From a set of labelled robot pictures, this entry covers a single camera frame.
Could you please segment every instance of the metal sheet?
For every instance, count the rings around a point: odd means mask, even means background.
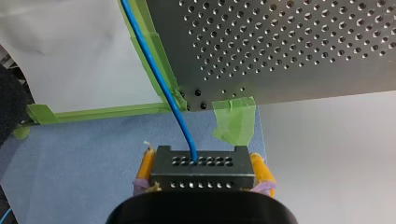
[[[396,90],[396,0],[150,0],[192,110]]]
[[[163,190],[236,190],[254,186],[254,172],[247,147],[234,151],[201,151],[191,161],[188,151],[159,146],[151,171],[151,184]]]

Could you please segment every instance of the blue mat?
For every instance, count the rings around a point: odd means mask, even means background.
[[[233,149],[212,136],[213,111],[184,117],[199,150]],[[0,149],[0,183],[20,223],[105,223],[132,196],[143,141],[188,149],[172,114],[35,126]],[[265,156],[259,109],[249,150]]]

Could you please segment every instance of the gray background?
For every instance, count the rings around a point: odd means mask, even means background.
[[[276,197],[299,223],[395,223],[396,91],[261,111]]]

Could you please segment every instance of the white paper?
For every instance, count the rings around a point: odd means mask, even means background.
[[[55,113],[161,102],[117,0],[2,0],[0,44]]]

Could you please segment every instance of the blue cable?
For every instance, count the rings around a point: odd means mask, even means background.
[[[148,64],[154,73],[155,78],[158,81],[158,84],[160,84],[161,89],[163,90],[163,93],[165,94],[166,100],[168,101],[169,105],[171,106],[172,112],[174,113],[176,120],[178,122],[178,125],[180,125],[181,131],[183,132],[184,136],[186,137],[187,143],[189,144],[190,147],[190,153],[191,153],[191,159],[193,161],[198,160],[198,155],[197,155],[197,149],[194,143],[194,140],[192,139],[192,136],[189,132],[189,128],[187,127],[186,122],[183,119],[183,116],[180,113],[180,110],[178,109],[177,103],[172,96],[172,93],[169,91],[168,86],[165,83],[165,80],[163,79],[163,76],[161,75],[161,71],[158,68],[158,65],[155,63],[154,58],[151,55],[151,52],[149,51],[149,45],[145,40],[145,37],[143,37],[142,31],[140,30],[139,24],[137,23],[136,18],[134,17],[134,13],[132,12],[131,6],[129,5],[128,0],[121,0],[122,7],[125,11],[126,17],[128,18],[129,23],[131,23],[132,29],[134,30],[134,34],[136,35],[137,42],[139,43],[140,47],[143,50],[143,53],[145,54],[146,59],[148,60]]]
[[[4,215],[2,216],[2,218],[0,219],[0,224],[4,223],[4,220],[6,220],[6,217],[8,216],[8,214],[11,212],[11,208],[8,208],[8,210],[4,213]]]

